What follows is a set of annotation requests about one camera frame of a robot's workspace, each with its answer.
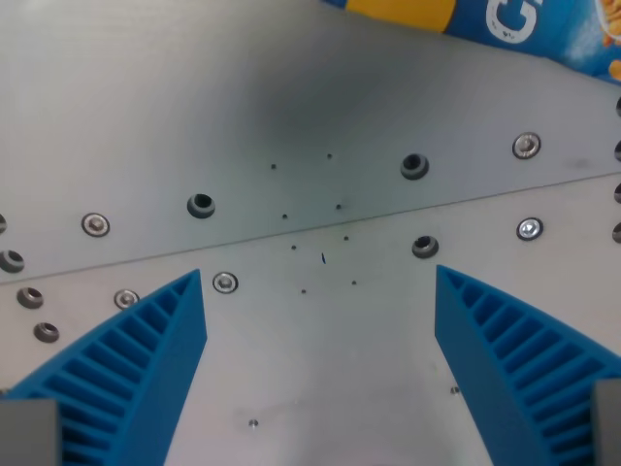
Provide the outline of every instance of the mounting hole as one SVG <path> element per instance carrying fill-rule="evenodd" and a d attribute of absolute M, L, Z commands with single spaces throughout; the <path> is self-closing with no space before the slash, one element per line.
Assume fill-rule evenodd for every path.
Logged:
<path fill-rule="evenodd" d="M 421 236 L 411 245 L 412 253 L 419 259 L 433 257 L 439 249 L 440 243 L 433 236 Z"/>
<path fill-rule="evenodd" d="M 39 309 L 43 306 L 43 294 L 36 288 L 22 288 L 17 292 L 17 301 L 26 309 Z"/>
<path fill-rule="evenodd" d="M 10 274 L 16 274 L 23 270 L 23 257 L 14 250 L 0 251 L 0 269 Z"/>
<path fill-rule="evenodd" d="M 93 238 L 102 238 L 110 233 L 110 222 L 101 214 L 86 214 L 82 217 L 82 230 Z"/>
<path fill-rule="evenodd" d="M 54 343 L 60 337 L 58 329 L 48 322 L 41 322 L 35 325 L 33 333 L 37 340 L 43 343 Z"/>
<path fill-rule="evenodd" d="M 187 211 L 195 218 L 209 218 L 215 212 L 215 203 L 207 194 L 194 194 L 187 200 Z"/>
<path fill-rule="evenodd" d="M 617 223 L 617 225 L 612 229 L 612 239 L 615 243 L 621 244 L 621 223 Z"/>
<path fill-rule="evenodd" d="M 401 174 L 406 180 L 420 180 L 429 172 L 429 160 L 424 155 L 413 153 L 401 162 Z"/>
<path fill-rule="evenodd" d="M 239 282 L 230 272 L 220 272 L 213 277 L 212 285 L 218 293 L 231 294 L 237 289 Z"/>

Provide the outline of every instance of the screw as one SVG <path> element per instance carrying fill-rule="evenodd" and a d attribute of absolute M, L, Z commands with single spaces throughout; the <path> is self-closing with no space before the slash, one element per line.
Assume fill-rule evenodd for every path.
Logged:
<path fill-rule="evenodd" d="M 231 294 L 239 285 L 237 277 L 229 272 L 220 272 L 219 274 L 215 274 L 212 284 L 213 288 L 215 288 L 218 293 L 222 294 Z"/>
<path fill-rule="evenodd" d="M 535 133 L 522 133 L 513 141 L 513 155 L 520 160 L 528 160 L 539 153 L 541 139 Z"/>
<path fill-rule="evenodd" d="M 101 214 L 86 214 L 82 218 L 82 230 L 93 238 L 102 238 L 110 233 L 110 223 Z"/>
<path fill-rule="evenodd" d="M 525 218 L 517 225 L 516 233 L 522 241 L 536 240 L 543 233 L 543 222 L 534 217 Z"/>
<path fill-rule="evenodd" d="M 37 340 L 43 343 L 54 343 L 58 340 L 58 337 L 60 337 L 58 329 L 47 322 L 41 322 L 35 325 L 34 334 Z"/>
<path fill-rule="evenodd" d="M 26 309 L 39 309 L 43 306 L 43 295 L 35 288 L 22 288 L 17 292 L 17 301 Z"/>
<path fill-rule="evenodd" d="M 120 289 L 114 294 L 114 303 L 122 311 L 140 301 L 140 296 L 131 289 Z"/>
<path fill-rule="evenodd" d="M 419 259 L 428 259 L 438 253 L 440 244 L 433 236 L 421 236 L 411 245 L 411 252 Z"/>

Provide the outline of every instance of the small hole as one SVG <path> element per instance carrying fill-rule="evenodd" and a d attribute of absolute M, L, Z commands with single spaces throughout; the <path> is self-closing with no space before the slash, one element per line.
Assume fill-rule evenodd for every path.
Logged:
<path fill-rule="evenodd" d="M 36 298 L 36 299 L 41 298 L 41 297 L 43 296 L 43 295 L 39 292 L 39 290 L 38 290 L 38 289 L 35 289 L 35 288 L 28 288 L 28 294 L 29 294 L 30 296 L 32 296 L 33 298 Z"/>
<path fill-rule="evenodd" d="M 406 167 L 408 170 L 416 170 L 418 167 L 420 167 L 420 163 L 420 156 L 413 153 L 412 155 L 408 155 L 404 160 L 404 167 Z"/>
<path fill-rule="evenodd" d="M 206 209 L 212 205 L 212 198 L 207 194 L 196 194 L 194 196 L 194 203 L 201 209 Z"/>
<path fill-rule="evenodd" d="M 617 223 L 617 225 L 613 228 L 612 239 L 615 243 L 621 243 L 621 223 Z"/>
<path fill-rule="evenodd" d="M 21 255 L 19 255 L 17 252 L 15 252 L 14 250 L 10 250 L 9 251 L 9 257 L 14 260 L 15 262 L 23 262 L 23 257 L 21 257 Z"/>
<path fill-rule="evenodd" d="M 429 245 L 431 245 L 431 237 L 429 236 L 421 236 L 420 238 L 418 238 L 415 242 L 414 245 L 417 248 L 428 248 Z"/>

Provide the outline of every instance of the gray metal surface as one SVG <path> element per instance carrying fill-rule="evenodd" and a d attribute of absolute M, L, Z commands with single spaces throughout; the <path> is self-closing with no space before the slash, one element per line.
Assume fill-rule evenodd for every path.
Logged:
<path fill-rule="evenodd" d="M 26 262 L 0 282 L 621 167 L 618 87 L 315 0 L 7 0 L 0 53 L 0 250 Z"/>
<path fill-rule="evenodd" d="M 60 444 L 54 400 L 0 400 L 0 464 L 61 466 Z"/>
<path fill-rule="evenodd" d="M 595 466 L 621 464 L 621 380 L 597 382 L 592 400 Z"/>
<path fill-rule="evenodd" d="M 167 466 L 206 457 L 221 466 L 490 466 L 434 338 L 436 265 L 620 353 L 621 246 L 610 237 L 621 220 L 619 182 L 560 184 L 32 280 L 46 296 L 33 313 L 15 299 L 22 284 L 6 283 L 0 386 L 115 315 L 117 290 L 147 296 L 200 268 L 209 340 Z M 533 242 L 515 234 L 528 216 L 545 223 Z M 424 235 L 441 248 L 421 260 L 411 245 Z M 222 270 L 239 278 L 235 293 L 213 289 Z M 32 335 L 40 321 L 60 330 L 53 345 Z"/>

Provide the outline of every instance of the countersunk screw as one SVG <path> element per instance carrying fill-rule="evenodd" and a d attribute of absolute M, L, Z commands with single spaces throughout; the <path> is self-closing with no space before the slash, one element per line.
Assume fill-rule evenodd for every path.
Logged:
<path fill-rule="evenodd" d="M 114 303 L 122 311 L 140 301 L 140 296 L 131 289 L 121 289 L 114 294 Z"/>
<path fill-rule="evenodd" d="M 110 233 L 110 223 L 101 214 L 86 214 L 82 218 L 82 230 L 93 238 L 102 238 Z"/>
<path fill-rule="evenodd" d="M 513 142 L 513 155 L 520 160 L 528 160 L 539 153 L 541 139 L 535 133 L 522 133 Z"/>
<path fill-rule="evenodd" d="M 533 216 L 525 218 L 517 225 L 516 233 L 522 241 L 536 240 L 543 233 L 543 222 Z"/>

